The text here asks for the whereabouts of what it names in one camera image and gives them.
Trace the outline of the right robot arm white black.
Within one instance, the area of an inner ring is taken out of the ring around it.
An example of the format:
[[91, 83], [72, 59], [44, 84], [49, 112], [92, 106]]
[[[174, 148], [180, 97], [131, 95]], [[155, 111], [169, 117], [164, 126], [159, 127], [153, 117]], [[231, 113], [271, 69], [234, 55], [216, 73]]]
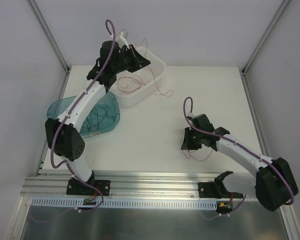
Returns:
[[271, 212], [282, 205], [294, 203], [299, 189], [284, 158], [273, 159], [251, 150], [227, 129], [215, 128], [205, 114], [186, 115], [185, 119], [189, 126], [184, 129], [182, 150], [196, 151], [205, 146], [231, 158], [247, 170], [247, 173], [231, 170], [221, 173], [204, 187], [204, 195], [216, 199], [230, 194], [252, 196]]

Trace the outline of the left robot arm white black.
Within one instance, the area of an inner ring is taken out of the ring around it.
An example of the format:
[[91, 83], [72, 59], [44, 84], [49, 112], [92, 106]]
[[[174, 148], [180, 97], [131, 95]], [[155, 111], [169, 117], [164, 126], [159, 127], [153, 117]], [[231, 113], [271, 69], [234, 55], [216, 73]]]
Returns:
[[100, 56], [88, 72], [82, 90], [58, 117], [46, 120], [44, 126], [51, 166], [58, 169], [66, 165], [76, 181], [75, 188], [83, 194], [100, 193], [95, 186], [95, 174], [84, 159], [86, 144], [80, 131], [85, 119], [115, 84], [119, 73], [134, 73], [150, 63], [133, 45], [120, 46], [115, 40], [103, 42]]

